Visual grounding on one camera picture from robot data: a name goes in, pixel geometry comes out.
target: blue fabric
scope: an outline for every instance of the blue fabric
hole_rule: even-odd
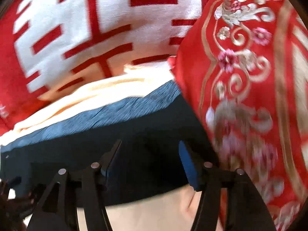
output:
[[[179,143],[179,154],[189,185],[191,185],[194,190],[199,191],[198,173],[183,141]]]
[[[50,140],[145,116],[168,107],[180,94],[181,91],[178,86],[173,81],[169,81],[144,98],[125,98],[119,102],[79,113],[62,122],[37,130],[6,146],[2,146],[1,153],[11,151],[14,148],[21,148],[30,144],[39,143],[44,140]]]

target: gold embroidered pattern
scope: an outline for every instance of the gold embroidered pattern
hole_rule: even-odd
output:
[[[306,169],[308,170],[308,142],[301,146],[301,153],[303,154]]]
[[[214,9],[214,6],[220,2],[221,0],[216,0],[215,2],[213,2],[212,6],[210,7],[210,10],[208,12],[208,16],[204,22],[204,25],[201,29],[201,40],[202,40],[202,44],[203,44],[203,48],[204,48],[204,52],[205,54],[207,55],[208,59],[211,61],[211,65],[208,69],[208,71],[206,72],[204,78],[203,78],[203,81],[202,81],[202,86],[201,86],[201,94],[200,94],[200,101],[199,101],[199,116],[202,118],[202,106],[203,106],[203,101],[204,101],[204,89],[205,89],[205,86],[206,86],[206,83],[207,83],[207,80],[209,79],[209,77],[211,76],[211,74],[213,73],[214,71],[214,68],[217,64],[217,59],[215,58],[215,56],[213,55],[213,53],[211,52],[211,49],[210,49],[210,46],[207,42],[207,39],[206,39],[206,35],[205,35],[205,31],[206,31],[206,28],[208,26],[208,23],[210,21],[210,18],[212,16],[212,12],[213,12],[213,9]]]
[[[291,16],[292,9],[293,7],[291,3],[288,0],[285,0],[279,11],[277,18],[277,29],[274,35],[276,110],[285,170],[295,194],[300,201],[304,202],[308,194],[295,168],[291,149],[289,131],[290,123],[285,81],[285,50],[282,47],[284,46],[288,21]]]
[[[293,44],[294,91],[298,130],[308,133],[308,109],[305,85],[308,82],[308,62],[298,46]]]
[[[297,20],[305,29],[307,29],[306,26],[305,26],[305,24],[304,24],[304,22],[303,22],[303,20],[300,18],[299,15],[297,15],[296,20]]]
[[[303,31],[301,31],[299,27],[295,26],[293,29],[293,34],[297,37],[297,39],[301,42],[301,44],[303,44],[304,47],[308,50],[308,39],[303,33]]]

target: red embroidered fabric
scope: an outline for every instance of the red embroidered fabric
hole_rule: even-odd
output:
[[[281,231],[307,198],[307,36],[288,0],[209,0],[170,60],[221,167],[246,170]]]

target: red fabric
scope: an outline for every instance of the red fabric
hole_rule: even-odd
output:
[[[209,0],[169,59],[221,167],[245,169],[277,230],[308,195],[307,36],[287,0]]]
[[[75,26],[68,27],[65,23],[69,22],[69,20],[64,20],[65,23],[61,22],[61,20],[63,17],[70,18],[76,10],[81,10],[81,0],[56,0],[58,7],[64,4],[71,4],[67,14],[63,15],[58,15],[56,11],[58,7],[52,7],[55,10],[50,10],[48,6],[52,5],[53,0],[44,1],[48,1],[44,4],[46,4],[46,10],[50,11],[50,13],[41,19],[36,18],[36,21],[32,21],[37,16],[36,14],[44,10],[45,5],[38,11],[34,9],[31,12],[31,16],[27,18],[28,21],[24,21],[20,25],[21,23],[18,22],[18,19],[23,16],[25,17],[27,12],[29,12],[28,10],[36,8],[40,5],[40,2],[38,0],[14,0],[0,20],[0,35],[2,38],[2,41],[0,41],[0,105],[4,106],[6,110],[6,113],[2,114],[1,121],[6,124],[4,127],[1,125],[0,129],[2,129],[2,132],[7,131],[7,128],[13,128],[15,123],[24,120],[40,108],[67,95],[87,82],[119,75],[121,70],[123,70],[119,68],[120,65],[129,62],[140,64],[147,60],[160,60],[175,54],[178,45],[183,39],[183,33],[195,23],[197,19],[195,15],[198,15],[195,11],[187,13],[183,11],[186,8],[185,6],[189,7],[189,9],[198,6],[196,2],[191,6],[190,0],[187,1],[187,5],[183,4],[183,0],[120,0],[120,4],[128,4],[128,10],[125,12],[122,12],[121,8],[118,7],[119,0],[110,0],[111,2],[107,0],[106,4],[109,7],[114,7],[114,10],[119,10],[121,17],[111,27],[101,29],[100,21],[104,18],[100,16],[100,13],[102,10],[104,11],[104,8],[100,7],[100,0],[85,0],[90,35],[84,37],[84,39],[77,39],[76,41],[79,44],[72,45],[74,37],[78,38],[79,35],[84,35],[84,32],[81,30],[82,24],[77,24],[79,28]],[[204,5],[206,1],[201,0],[200,3]],[[155,18],[159,25],[162,20],[165,20],[164,18],[167,18],[166,15],[168,13],[175,14],[171,20],[168,19],[165,22],[165,24],[173,28],[173,33],[170,35],[171,29],[164,30],[167,40],[161,46],[159,45],[161,43],[156,40],[156,34],[161,34],[161,32],[157,32],[155,27],[153,27],[153,19],[149,18],[147,21],[147,18],[135,18],[143,14],[148,15],[148,11],[152,10],[154,15],[156,15],[157,5],[162,9],[161,15],[163,16],[162,19]],[[41,21],[46,27],[43,26],[35,30],[35,27],[38,27],[38,24],[35,23],[38,21]],[[153,29],[153,32],[149,35],[149,40],[141,41],[138,38],[150,34],[151,29]],[[65,30],[70,34],[70,38],[66,38],[65,41],[61,42],[61,39],[64,38]],[[136,37],[134,37],[131,32],[137,32],[138,30],[143,30],[143,34],[136,33]],[[22,37],[25,38],[25,35],[29,36],[29,41],[32,43],[30,45],[31,53],[26,55],[22,53],[23,56],[20,56],[20,52],[24,50],[24,47],[21,46],[20,48],[18,45],[21,44],[20,39]],[[135,42],[126,41],[126,39],[133,39]],[[142,46],[143,42],[145,43],[143,49],[136,47],[135,43],[137,45],[141,43]],[[57,45],[58,47],[52,49],[51,45]],[[51,51],[46,54],[46,49],[48,48]],[[63,60],[61,63],[57,59],[52,61],[55,56],[54,50],[59,49],[63,49],[61,53]],[[45,71],[42,71],[42,59],[36,58],[40,55],[45,55],[47,60],[51,60],[48,64],[49,66],[44,67]],[[126,58],[122,58],[119,61],[118,56],[121,55],[126,56]],[[26,58],[23,60],[24,65],[30,65],[33,68],[24,70],[21,64],[21,57]],[[33,83],[33,81],[42,77],[44,72],[52,74],[58,67],[62,70],[64,66],[62,62],[65,65],[69,63],[70,68],[59,72],[59,80],[53,78],[53,80],[35,87],[34,91],[27,87],[31,82]],[[101,72],[97,72],[96,66],[98,66]],[[90,74],[91,70],[95,70],[96,74]]]
[[[4,121],[0,118],[0,136],[9,131],[9,127],[4,123]]]

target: black clamp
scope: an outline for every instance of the black clamp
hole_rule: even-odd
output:
[[[39,200],[27,231],[78,231],[76,189],[80,188],[87,230],[111,231],[100,192],[106,187],[108,168],[120,145],[119,140],[110,152],[84,170],[69,173],[60,169]]]
[[[243,169],[221,170],[184,142],[179,144],[179,154],[189,184],[202,191],[191,231],[216,230],[222,188],[228,191],[225,231],[276,231],[267,206]]]

